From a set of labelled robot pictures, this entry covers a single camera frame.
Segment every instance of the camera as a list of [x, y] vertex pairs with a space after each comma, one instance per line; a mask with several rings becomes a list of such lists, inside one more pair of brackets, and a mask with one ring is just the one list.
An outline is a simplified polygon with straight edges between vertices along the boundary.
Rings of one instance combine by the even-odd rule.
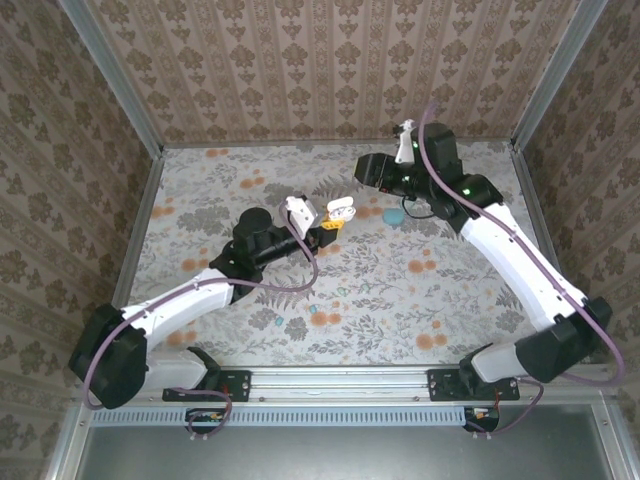
[[[401, 139], [398, 155], [363, 155], [358, 158], [354, 176], [361, 184], [375, 187], [382, 193], [411, 201], [425, 200], [436, 217], [447, 220], [459, 232], [465, 221], [476, 218], [477, 214], [451, 198], [431, 177], [420, 153], [418, 128], [410, 127], [410, 123], [405, 122], [394, 129]], [[500, 192], [484, 176], [463, 172], [456, 137], [449, 127], [442, 123], [425, 125], [424, 145], [429, 162], [453, 191], [480, 208], [503, 202]]]

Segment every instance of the patterned wall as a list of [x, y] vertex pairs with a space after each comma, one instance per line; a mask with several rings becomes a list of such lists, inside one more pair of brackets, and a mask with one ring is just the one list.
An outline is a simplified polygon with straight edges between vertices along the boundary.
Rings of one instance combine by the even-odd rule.
[[640, 2], [609, 1], [525, 156], [560, 263], [614, 308], [640, 437]]
[[0, 2], [0, 478], [37, 478], [150, 159], [54, 2]]
[[576, 0], [89, 0], [164, 142], [509, 137]]

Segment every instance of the blue object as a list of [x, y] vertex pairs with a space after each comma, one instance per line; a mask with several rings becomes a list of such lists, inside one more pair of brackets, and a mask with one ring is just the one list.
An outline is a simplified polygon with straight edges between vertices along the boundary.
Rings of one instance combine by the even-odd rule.
[[401, 225], [404, 222], [404, 212], [400, 208], [385, 208], [382, 221], [387, 225]]

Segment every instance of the wallpaper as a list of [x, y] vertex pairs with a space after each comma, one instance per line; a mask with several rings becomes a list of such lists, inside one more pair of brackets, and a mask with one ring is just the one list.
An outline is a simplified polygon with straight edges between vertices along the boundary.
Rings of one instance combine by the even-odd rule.
[[89, 0], [171, 145], [511, 135], [576, 0]]
[[525, 149], [558, 259], [614, 309], [640, 438], [640, 3], [610, 1]]
[[0, 2], [0, 478], [38, 478], [150, 159], [54, 2]]
[[[254, 290], [167, 338], [197, 345], [223, 365], [453, 363], [491, 341], [532, 331], [520, 302], [488, 261], [438, 219], [412, 220], [399, 197], [353, 179], [357, 158], [384, 145], [168, 149], [136, 272], [132, 302], [152, 298], [206, 268], [252, 206], [274, 218], [288, 195], [322, 211], [352, 195], [356, 217], [318, 254], [320, 278], [299, 294]], [[503, 192], [532, 236], [506, 142], [460, 145], [465, 170]], [[414, 215], [428, 206], [407, 203]], [[282, 225], [279, 217], [276, 225]], [[301, 252], [269, 265], [265, 283], [301, 284]]]

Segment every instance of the gray leaf pattern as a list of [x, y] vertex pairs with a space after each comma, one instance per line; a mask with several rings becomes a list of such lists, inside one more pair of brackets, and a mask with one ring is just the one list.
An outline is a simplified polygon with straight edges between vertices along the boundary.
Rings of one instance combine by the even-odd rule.
[[[255, 289], [210, 312], [159, 349], [198, 345], [224, 365], [419, 364], [457, 362], [469, 351], [530, 329], [522, 305], [488, 261], [440, 220], [385, 220], [400, 198], [359, 185], [357, 158], [393, 144], [167, 149], [131, 301], [186, 281], [215, 258], [247, 208], [267, 209], [305, 194], [318, 212], [354, 197], [356, 217], [320, 249], [320, 277], [300, 293]], [[465, 171], [505, 194], [531, 237], [506, 143], [459, 145]], [[423, 202], [412, 211], [427, 213]], [[310, 277], [301, 252], [274, 262], [264, 283]]]

